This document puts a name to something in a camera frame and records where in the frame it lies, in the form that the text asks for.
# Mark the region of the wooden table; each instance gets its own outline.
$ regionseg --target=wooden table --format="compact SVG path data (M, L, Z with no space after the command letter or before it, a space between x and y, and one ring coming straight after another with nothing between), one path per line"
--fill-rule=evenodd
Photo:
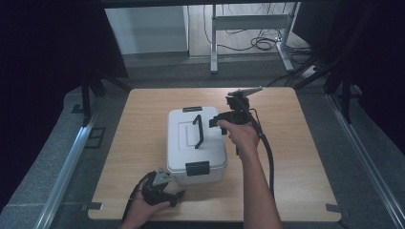
M135 89L129 94L107 157L93 202L91 219L121 219L135 185L148 172L166 168L167 116L183 107L213 106L229 111L225 96L237 89ZM283 221L338 221L339 213L324 167L309 132L297 96L289 88L264 88L249 96L270 143L275 164L275 198ZM228 165L218 182L178 187L171 182L165 192L185 189L176 208L155 214L151 220L243 221L242 164L235 146L224 137ZM259 154L268 180L266 150Z

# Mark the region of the white cooler box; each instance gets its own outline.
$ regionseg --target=white cooler box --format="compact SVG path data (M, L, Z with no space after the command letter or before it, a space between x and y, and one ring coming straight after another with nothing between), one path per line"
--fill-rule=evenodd
M218 181L227 165L221 128L209 128L214 107L174 110L167 120L167 170L179 185Z

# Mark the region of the black handle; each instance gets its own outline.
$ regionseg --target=black handle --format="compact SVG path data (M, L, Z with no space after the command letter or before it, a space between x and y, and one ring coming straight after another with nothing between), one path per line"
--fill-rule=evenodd
M198 149L201 144L203 144L203 122L202 122L202 116L198 114L196 118L193 121L193 125L196 125L196 122L199 121L199 131L200 131L200 141L197 143L195 149Z

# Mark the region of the white wall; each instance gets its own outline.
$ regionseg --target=white wall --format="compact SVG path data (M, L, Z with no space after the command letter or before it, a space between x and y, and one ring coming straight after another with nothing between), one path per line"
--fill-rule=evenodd
M186 7L107 9L121 54L188 50Z

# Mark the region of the human hand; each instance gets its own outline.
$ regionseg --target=human hand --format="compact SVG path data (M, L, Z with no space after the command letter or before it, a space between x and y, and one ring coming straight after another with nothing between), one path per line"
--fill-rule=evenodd
M132 201L131 207L128 211L125 221L121 224L119 229L136 229L143 225L149 218L158 211L161 211L170 206L170 202L162 202L156 205L149 205L143 199L141 190L143 183L139 186L135 198Z
M241 160L250 156L257 156L259 137L251 123L235 125L226 120L219 120L217 125L229 131L229 138L238 147Z

